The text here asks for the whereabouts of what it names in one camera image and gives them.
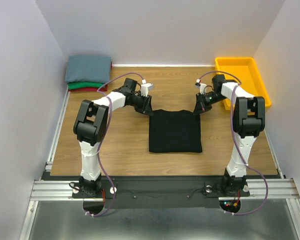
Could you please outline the black t-shirt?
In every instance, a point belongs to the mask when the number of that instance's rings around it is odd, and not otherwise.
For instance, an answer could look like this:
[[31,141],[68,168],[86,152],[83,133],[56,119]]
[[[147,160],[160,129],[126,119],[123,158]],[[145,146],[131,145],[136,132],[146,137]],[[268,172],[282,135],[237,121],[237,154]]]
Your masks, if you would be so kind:
[[149,117],[151,153],[201,153],[201,118],[191,111],[158,109]]

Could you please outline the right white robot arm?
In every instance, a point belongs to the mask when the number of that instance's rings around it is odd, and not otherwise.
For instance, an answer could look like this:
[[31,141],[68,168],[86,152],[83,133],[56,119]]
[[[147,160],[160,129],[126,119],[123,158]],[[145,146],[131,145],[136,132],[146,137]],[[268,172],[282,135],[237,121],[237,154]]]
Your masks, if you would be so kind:
[[230,130],[234,143],[230,161],[221,179],[220,188],[224,194],[245,190],[249,156],[257,137],[265,129],[266,103],[262,96],[254,96],[244,90],[242,82],[233,74],[234,80],[226,79],[224,71],[215,71],[212,78],[212,91],[207,92],[207,84],[198,78],[195,86],[196,104],[193,110],[200,115],[212,109],[212,105],[222,100],[230,100]]

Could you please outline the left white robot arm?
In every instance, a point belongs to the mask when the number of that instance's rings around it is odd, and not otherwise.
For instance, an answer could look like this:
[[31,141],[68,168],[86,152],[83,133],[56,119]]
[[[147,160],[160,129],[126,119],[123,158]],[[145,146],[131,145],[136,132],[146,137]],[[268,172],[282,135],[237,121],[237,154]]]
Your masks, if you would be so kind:
[[71,187],[89,196],[97,196],[101,192],[100,148],[110,125],[113,111],[125,106],[134,107],[143,115],[152,116],[152,96],[150,90],[153,83],[142,80],[139,83],[126,78],[123,86],[111,91],[97,100],[83,100],[74,122],[73,132],[76,135],[81,153],[81,172],[78,186]]

